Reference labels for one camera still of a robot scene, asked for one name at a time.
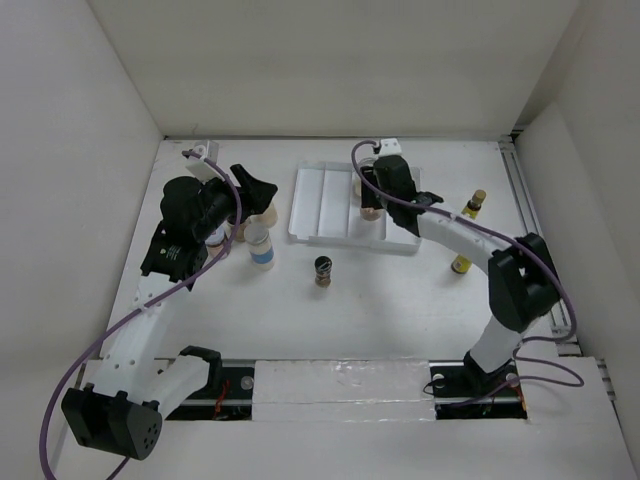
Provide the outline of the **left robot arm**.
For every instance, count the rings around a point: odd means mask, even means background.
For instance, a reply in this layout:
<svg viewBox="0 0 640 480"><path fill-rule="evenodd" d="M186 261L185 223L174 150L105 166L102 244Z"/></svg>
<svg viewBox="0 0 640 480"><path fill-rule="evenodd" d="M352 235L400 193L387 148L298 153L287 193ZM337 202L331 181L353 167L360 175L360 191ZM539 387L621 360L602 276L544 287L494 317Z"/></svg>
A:
<svg viewBox="0 0 640 480"><path fill-rule="evenodd" d="M83 447L143 460L155 448L164 420L198 393L224 389L219 352L187 346L162 373L154 362L178 301L208 266L206 240L228 219L241 222L267 210L278 188L240 164L229 176L181 176L167 182L161 220L141 264L132 311L95 375L65 393L61 409Z"/></svg>

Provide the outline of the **pink lid spice jar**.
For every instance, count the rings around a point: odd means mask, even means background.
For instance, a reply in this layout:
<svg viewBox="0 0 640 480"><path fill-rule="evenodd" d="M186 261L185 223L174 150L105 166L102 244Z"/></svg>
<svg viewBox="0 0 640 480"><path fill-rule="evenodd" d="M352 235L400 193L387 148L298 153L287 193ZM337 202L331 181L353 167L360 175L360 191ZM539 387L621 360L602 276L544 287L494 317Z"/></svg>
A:
<svg viewBox="0 0 640 480"><path fill-rule="evenodd" d="M383 209L376 209L373 207L363 207L360 209L360 217L369 222L375 222L382 218L384 214Z"/></svg>

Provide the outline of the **glass jar beige powder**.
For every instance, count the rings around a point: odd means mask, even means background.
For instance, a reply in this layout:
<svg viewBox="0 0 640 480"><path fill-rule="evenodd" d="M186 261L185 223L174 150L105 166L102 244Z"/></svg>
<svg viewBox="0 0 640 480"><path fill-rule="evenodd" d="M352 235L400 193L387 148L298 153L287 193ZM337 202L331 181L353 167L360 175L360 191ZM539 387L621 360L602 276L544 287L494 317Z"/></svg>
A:
<svg viewBox="0 0 640 480"><path fill-rule="evenodd" d="M374 164L374 162L375 162L375 159L373 157L364 158L358 162L357 170L360 171L362 167L371 167ZM358 173L355 173L353 178L353 192L357 198L361 197L361 189L362 189L361 178L358 175Z"/></svg>

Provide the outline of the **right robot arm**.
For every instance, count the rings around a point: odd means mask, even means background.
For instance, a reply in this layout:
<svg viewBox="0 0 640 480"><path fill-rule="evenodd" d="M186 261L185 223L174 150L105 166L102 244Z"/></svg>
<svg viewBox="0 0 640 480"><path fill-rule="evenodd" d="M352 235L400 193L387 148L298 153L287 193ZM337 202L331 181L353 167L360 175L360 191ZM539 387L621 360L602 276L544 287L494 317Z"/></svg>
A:
<svg viewBox="0 0 640 480"><path fill-rule="evenodd" d="M507 367L526 332L561 299L545 241L533 233L507 237L455 213L442 197L417 189L400 155L355 169L365 207L383 209L396 226L466 256L486 274L491 318L463 358L454 379L462 391L454 395L468 405L507 388Z"/></svg>

